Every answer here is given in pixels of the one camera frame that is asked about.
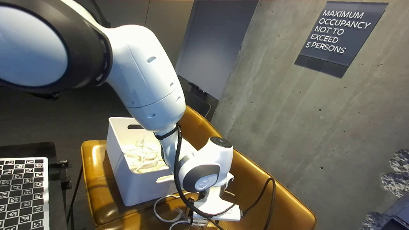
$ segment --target dark floor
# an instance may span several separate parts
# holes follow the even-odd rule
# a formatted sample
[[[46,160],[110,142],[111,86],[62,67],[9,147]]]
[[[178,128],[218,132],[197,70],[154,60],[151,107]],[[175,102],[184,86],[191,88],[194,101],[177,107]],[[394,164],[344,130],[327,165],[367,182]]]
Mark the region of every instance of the dark floor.
[[[82,88],[61,94],[51,102],[0,87],[0,146],[51,141],[58,159],[70,159],[69,176],[75,180],[81,167],[81,143],[105,140],[108,118],[129,117],[108,85]],[[67,191],[67,204],[74,189]],[[83,180],[74,206],[75,229],[95,229]]]

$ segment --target yellow leather chair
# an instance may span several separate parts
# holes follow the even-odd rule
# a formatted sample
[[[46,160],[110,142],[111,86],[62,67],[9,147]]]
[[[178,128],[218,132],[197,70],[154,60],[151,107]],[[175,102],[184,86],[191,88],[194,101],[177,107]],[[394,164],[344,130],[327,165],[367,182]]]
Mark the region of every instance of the yellow leather chair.
[[[195,148],[202,148],[209,137],[219,136],[217,130],[201,115],[187,106],[180,120],[183,137]],[[153,212],[155,201],[126,207],[122,202],[115,178],[106,154],[105,140],[91,140],[82,144],[83,172],[88,201],[94,223],[98,230],[167,230],[170,224],[159,221]],[[229,185],[228,194],[223,196],[231,202],[239,204],[242,210],[249,207],[259,196],[269,175],[250,159],[234,150],[231,171],[234,181]],[[239,222],[221,221],[226,230],[261,230],[264,227],[270,208],[272,183],[259,203]],[[183,208],[180,199],[168,198],[158,205],[158,213],[172,219],[176,207]],[[314,213],[276,182],[276,200],[269,230],[313,230],[317,220]],[[189,225],[179,224],[173,229],[188,229]],[[206,229],[216,230],[215,226]]]

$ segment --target robotic arm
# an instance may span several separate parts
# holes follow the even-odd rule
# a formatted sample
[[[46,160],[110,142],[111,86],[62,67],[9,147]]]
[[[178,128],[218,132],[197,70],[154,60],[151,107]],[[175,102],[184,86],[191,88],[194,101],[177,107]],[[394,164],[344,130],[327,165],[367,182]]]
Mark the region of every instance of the robotic arm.
[[[155,133],[165,163],[177,172],[180,191],[203,193],[193,216],[221,213],[213,219],[240,220],[238,206],[220,198],[234,178],[232,145],[212,137],[196,150],[181,139],[177,122],[186,108],[183,91],[149,29],[104,28],[72,0],[0,0],[0,21],[1,85],[53,93],[109,83],[129,113]]]

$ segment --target white storage bin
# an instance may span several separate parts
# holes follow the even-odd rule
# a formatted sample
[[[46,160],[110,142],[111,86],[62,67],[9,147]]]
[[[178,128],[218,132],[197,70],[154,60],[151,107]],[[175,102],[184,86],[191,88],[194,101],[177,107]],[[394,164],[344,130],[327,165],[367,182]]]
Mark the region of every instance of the white storage bin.
[[[158,180],[161,177],[172,175],[169,168],[148,173],[134,173],[124,156],[124,151],[141,138],[145,143],[157,148],[160,152],[160,143],[153,132],[145,129],[129,129],[129,125],[138,125],[134,118],[111,117],[109,119],[106,150],[114,172],[115,180],[122,200],[126,206],[150,201],[162,196],[176,193],[173,177]]]

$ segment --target sign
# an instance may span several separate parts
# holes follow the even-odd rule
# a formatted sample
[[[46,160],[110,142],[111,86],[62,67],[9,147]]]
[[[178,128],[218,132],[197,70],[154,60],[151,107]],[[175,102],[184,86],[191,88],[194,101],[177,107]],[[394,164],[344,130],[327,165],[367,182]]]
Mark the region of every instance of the sign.
[[[320,64],[319,61],[309,59],[313,58],[333,63],[334,65],[331,66],[341,65],[338,68],[346,71],[387,5],[388,3],[378,2],[328,1],[295,64],[317,70]]]

